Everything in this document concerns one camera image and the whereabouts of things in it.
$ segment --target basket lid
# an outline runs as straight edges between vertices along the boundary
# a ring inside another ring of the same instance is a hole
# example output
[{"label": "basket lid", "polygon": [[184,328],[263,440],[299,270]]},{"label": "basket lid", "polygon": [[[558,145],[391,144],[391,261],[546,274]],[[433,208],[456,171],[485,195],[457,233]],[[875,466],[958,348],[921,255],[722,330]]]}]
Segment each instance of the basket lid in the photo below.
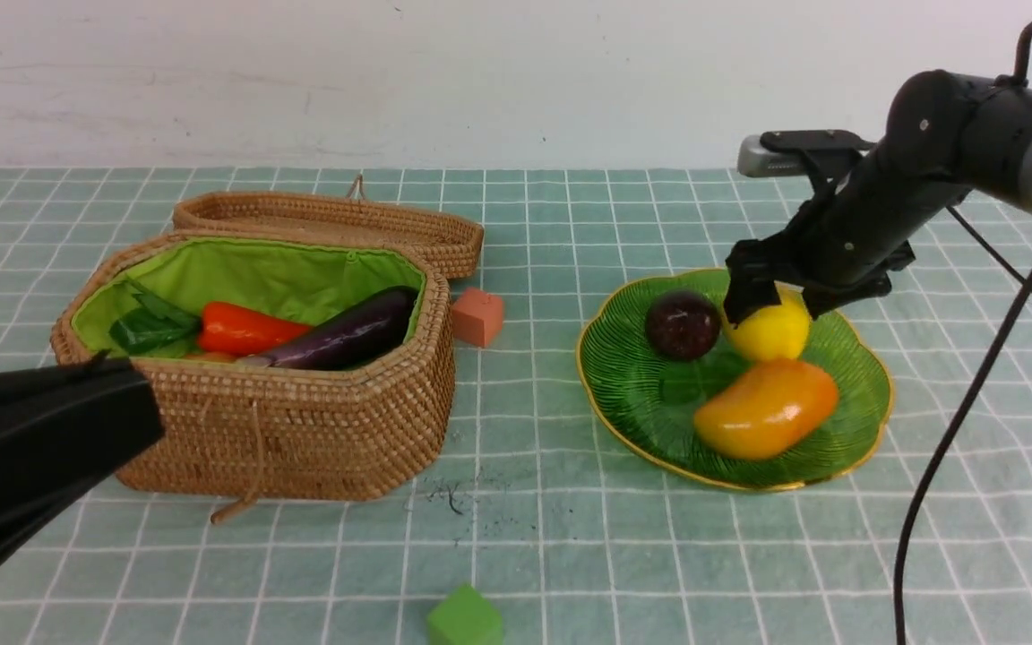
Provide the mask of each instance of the basket lid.
[{"label": "basket lid", "polygon": [[476,272],[484,228],[476,221],[368,200],[358,174],[344,197],[303,193],[213,192],[180,201],[178,231],[323,233],[345,241],[407,247],[445,278]]}]

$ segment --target teal grid tablecloth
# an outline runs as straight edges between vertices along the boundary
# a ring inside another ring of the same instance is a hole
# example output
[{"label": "teal grid tablecloth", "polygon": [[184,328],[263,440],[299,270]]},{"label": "teal grid tablecloth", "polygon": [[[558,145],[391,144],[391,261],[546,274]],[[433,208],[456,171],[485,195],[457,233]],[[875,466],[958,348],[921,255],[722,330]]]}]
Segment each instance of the teal grid tablecloth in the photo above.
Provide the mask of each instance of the teal grid tablecloth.
[{"label": "teal grid tablecloth", "polygon": [[[0,168],[0,370],[52,363],[55,317],[107,254],[219,189],[343,194],[356,170]],[[728,171],[367,171],[374,200],[483,221],[502,294],[487,350],[458,347],[441,460],[384,501],[217,501],[106,483],[0,571],[0,645],[380,645],[424,641],[470,581],[507,644],[867,645],[893,641],[902,515],[1015,285],[940,218],[896,293],[848,308],[896,379],[883,448],[852,477],[773,495],[705,490],[618,445],[578,383],[582,322],[622,283],[721,264],[782,227],[802,180]],[[1031,218],[963,207],[1032,262]],[[913,641],[1032,642],[1032,304],[946,458],[910,551]],[[455,489],[450,503],[447,490]]]}]

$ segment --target basket handle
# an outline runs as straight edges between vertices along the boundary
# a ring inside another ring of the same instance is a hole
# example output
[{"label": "basket handle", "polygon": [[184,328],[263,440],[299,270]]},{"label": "basket handle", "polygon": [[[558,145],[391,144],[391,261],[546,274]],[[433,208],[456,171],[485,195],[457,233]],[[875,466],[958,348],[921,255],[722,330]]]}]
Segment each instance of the basket handle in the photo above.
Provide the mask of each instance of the basket handle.
[{"label": "basket handle", "polygon": [[364,174],[357,173],[356,180],[353,180],[352,187],[349,187],[349,192],[345,193],[345,199],[352,200],[368,200],[368,195],[364,194]]},{"label": "basket handle", "polygon": [[254,399],[250,411],[254,414],[254,437],[257,438],[257,458],[254,460],[254,477],[251,478],[253,481],[250,481],[249,490],[246,490],[246,494],[241,495],[239,499],[223,506],[209,515],[209,523],[212,524],[224,523],[226,519],[233,518],[234,515],[246,511],[254,503],[257,503],[257,491],[261,489],[261,471],[265,466],[265,441],[261,437],[261,420],[258,418],[257,399]]}]

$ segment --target dark red plum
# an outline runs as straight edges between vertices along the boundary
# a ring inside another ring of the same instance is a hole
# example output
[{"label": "dark red plum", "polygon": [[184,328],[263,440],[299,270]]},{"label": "dark red plum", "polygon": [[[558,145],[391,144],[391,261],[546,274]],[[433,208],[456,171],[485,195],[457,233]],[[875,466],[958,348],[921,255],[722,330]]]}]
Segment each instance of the dark red plum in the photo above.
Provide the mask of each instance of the dark red plum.
[{"label": "dark red plum", "polygon": [[716,347],[722,320],[704,294],[673,289],[651,302],[644,323],[648,343],[660,356],[697,360]]}]

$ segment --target fake fruit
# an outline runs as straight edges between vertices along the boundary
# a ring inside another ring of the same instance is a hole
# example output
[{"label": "fake fruit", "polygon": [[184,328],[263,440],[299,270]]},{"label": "fake fruit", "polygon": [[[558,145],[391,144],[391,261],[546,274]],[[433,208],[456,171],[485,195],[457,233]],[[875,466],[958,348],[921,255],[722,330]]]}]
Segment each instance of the fake fruit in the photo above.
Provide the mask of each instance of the fake fruit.
[{"label": "fake fruit", "polygon": [[230,302],[208,302],[201,315],[196,316],[154,294],[132,278],[126,278],[126,283],[138,307],[115,320],[110,338],[130,356],[149,354],[180,342],[192,343],[195,336],[197,347],[205,352],[246,356],[289,343],[312,329],[310,325]]},{"label": "fake fruit", "polygon": [[388,354],[405,342],[419,291],[400,285],[382,289],[301,334],[236,360],[255,367],[346,370]]},{"label": "fake fruit", "polygon": [[692,417],[696,433],[724,457],[773,458],[810,436],[839,407],[839,386],[815,364],[754,363]]},{"label": "fake fruit", "polygon": [[775,358],[798,358],[811,333],[811,314],[798,291],[777,285],[779,304],[765,307],[738,327],[723,312],[723,334],[735,351],[751,362]]},{"label": "fake fruit", "polygon": [[696,360],[719,340],[719,310],[699,291],[673,289],[648,308],[644,330],[659,355]]},{"label": "fake fruit", "polygon": [[312,328],[232,302],[214,301],[201,310],[197,347],[235,356],[259,354],[289,343]]}]

